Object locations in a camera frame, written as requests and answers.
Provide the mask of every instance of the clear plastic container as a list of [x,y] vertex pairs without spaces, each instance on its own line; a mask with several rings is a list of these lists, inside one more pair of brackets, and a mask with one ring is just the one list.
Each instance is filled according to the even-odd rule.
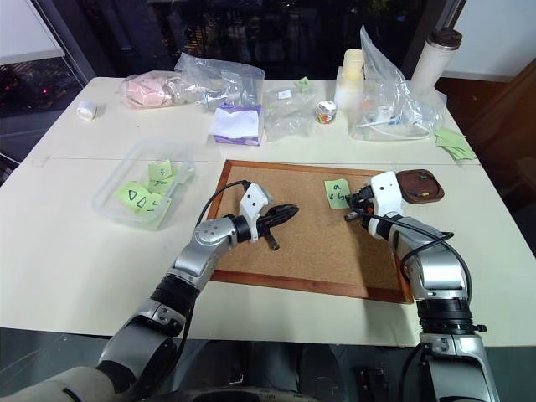
[[[119,163],[114,172],[99,188],[91,207],[99,215],[116,222],[142,229],[158,229],[175,210],[190,179],[195,175],[190,147],[176,142],[144,141],[138,143]],[[160,204],[153,212],[137,214],[125,207],[115,192],[129,182],[148,181],[147,167],[150,163],[170,161],[177,169],[173,183],[162,196]]]

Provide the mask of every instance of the clear plastic bag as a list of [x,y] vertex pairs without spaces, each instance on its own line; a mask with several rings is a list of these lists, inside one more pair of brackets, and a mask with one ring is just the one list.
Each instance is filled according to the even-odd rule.
[[268,141],[298,135],[308,137],[315,121],[317,93],[314,87],[266,90],[263,96],[265,131]]
[[149,71],[130,75],[121,83],[121,100],[133,109],[167,107],[185,102],[179,94],[181,75],[174,71]]
[[349,134],[359,140],[413,140],[426,138],[442,126],[446,96],[433,90],[417,96],[407,81],[372,43],[361,28],[364,58],[364,93],[360,116]]
[[257,67],[182,53],[175,71],[181,73],[181,97],[211,111],[223,103],[252,107],[261,102],[265,72]]

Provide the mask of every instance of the thermos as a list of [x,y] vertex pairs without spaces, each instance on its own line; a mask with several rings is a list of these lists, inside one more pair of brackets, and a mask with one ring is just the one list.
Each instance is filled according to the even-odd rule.
[[461,33],[452,28],[432,32],[411,77],[411,90],[417,95],[430,92],[460,45]]

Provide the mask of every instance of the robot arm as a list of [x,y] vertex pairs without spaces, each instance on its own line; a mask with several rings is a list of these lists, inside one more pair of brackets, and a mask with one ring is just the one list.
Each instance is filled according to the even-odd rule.
[[272,249],[270,228],[294,216],[296,205],[279,205],[261,216],[272,197],[248,183],[240,215],[198,224],[151,297],[106,344],[96,368],[73,368],[7,397],[6,401],[106,402],[138,400],[150,395],[171,373],[182,352],[173,338],[185,328],[193,305],[222,255],[238,243],[265,236]]
[[417,304],[423,332],[423,358],[431,378],[432,400],[498,402],[482,339],[484,326],[472,323],[471,278],[465,262],[445,235],[402,215],[402,196],[393,172],[381,173],[348,197],[349,222],[363,218],[376,239],[387,240],[402,262]]

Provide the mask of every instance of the sticky note with writing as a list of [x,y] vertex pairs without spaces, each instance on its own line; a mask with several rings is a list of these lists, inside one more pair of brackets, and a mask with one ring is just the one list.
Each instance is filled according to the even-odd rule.
[[157,193],[150,193],[147,196],[147,202],[139,210],[139,214],[150,214],[154,212],[157,206],[160,205],[161,201],[162,201],[162,195],[157,194]]
[[348,207],[346,195],[350,195],[350,187],[346,178],[324,182],[326,186],[327,201],[331,209],[345,209]]
[[162,163],[151,163],[149,165],[149,180],[162,180],[173,174],[171,162],[164,161]]
[[129,182],[116,191],[115,196],[131,211],[144,208],[151,193],[138,182]]
[[151,180],[147,185],[147,189],[152,193],[159,193],[161,195],[164,195],[174,181],[174,174],[168,178],[163,178],[162,180]]

